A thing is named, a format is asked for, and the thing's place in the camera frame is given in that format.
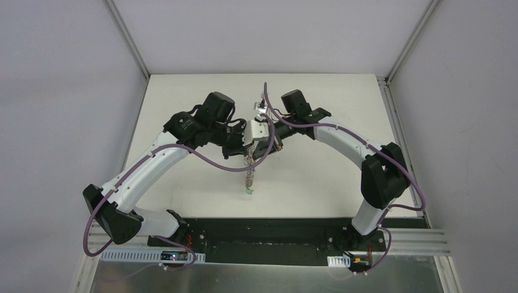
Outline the large metal keyring with rings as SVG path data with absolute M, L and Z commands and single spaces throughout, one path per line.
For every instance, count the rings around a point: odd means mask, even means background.
M 252 165 L 254 165 L 255 163 L 255 159 L 253 158 L 253 155 L 254 155 L 254 152 L 255 152 L 255 149 L 257 147 L 257 142 L 254 142 L 254 143 L 251 143 L 252 146 L 249 150 L 249 154 L 248 156 L 244 157 L 244 165 L 246 167 L 250 167 Z M 245 177 L 245 188 L 250 188 L 252 189 L 252 186 L 253 186 L 253 183 L 254 183 L 254 174 L 255 174 L 255 169 L 254 168 L 250 168 L 246 171 L 246 177 Z

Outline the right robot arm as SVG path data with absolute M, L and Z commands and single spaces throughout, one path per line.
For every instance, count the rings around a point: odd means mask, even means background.
M 373 145 L 352 131 L 346 132 L 329 111 L 312 109 L 298 89 L 282 95 L 281 100 L 288 113 L 275 124 L 281 139 L 295 133 L 305 135 L 338 151 L 360 169 L 363 202 L 348 227 L 346 240 L 351 248 L 364 249 L 387 207 L 410 186 L 401 148 L 393 142 Z

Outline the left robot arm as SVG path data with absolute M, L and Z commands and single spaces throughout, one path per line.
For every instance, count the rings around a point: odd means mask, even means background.
M 102 186 L 89 184 L 82 192 L 93 219 L 115 244 L 134 236 L 161 236 L 181 246 L 186 230 L 173 211 L 138 208 L 141 196 L 174 164 L 208 143 L 222 148 L 224 157 L 243 154 L 245 121 L 232 125 L 235 102 L 211 92 L 202 104 L 174 114 L 154 142 L 124 171 Z

